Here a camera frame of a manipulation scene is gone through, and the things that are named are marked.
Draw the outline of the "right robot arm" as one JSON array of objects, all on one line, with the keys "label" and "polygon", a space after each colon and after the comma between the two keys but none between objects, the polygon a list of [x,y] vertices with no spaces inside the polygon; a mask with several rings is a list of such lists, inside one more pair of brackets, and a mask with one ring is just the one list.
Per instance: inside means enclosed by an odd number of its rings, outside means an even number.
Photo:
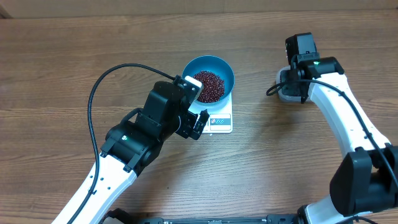
[{"label": "right robot arm", "polygon": [[343,160],[329,194],[298,210],[297,223],[353,223],[397,207],[397,147],[372,124],[354,97],[340,63],[322,58],[311,33],[285,41],[287,67],[276,78],[284,102],[313,102],[338,140]]}]

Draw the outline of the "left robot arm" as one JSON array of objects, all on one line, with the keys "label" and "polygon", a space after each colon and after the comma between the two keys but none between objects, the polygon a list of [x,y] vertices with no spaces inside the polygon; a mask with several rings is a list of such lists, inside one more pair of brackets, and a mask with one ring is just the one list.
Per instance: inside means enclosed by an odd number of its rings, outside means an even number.
[{"label": "left robot arm", "polygon": [[207,111],[188,109],[203,89],[186,78],[156,82],[143,108],[136,108],[111,128],[99,161],[58,214],[54,223],[99,223],[114,201],[160,153],[174,133],[197,140],[209,118]]}]

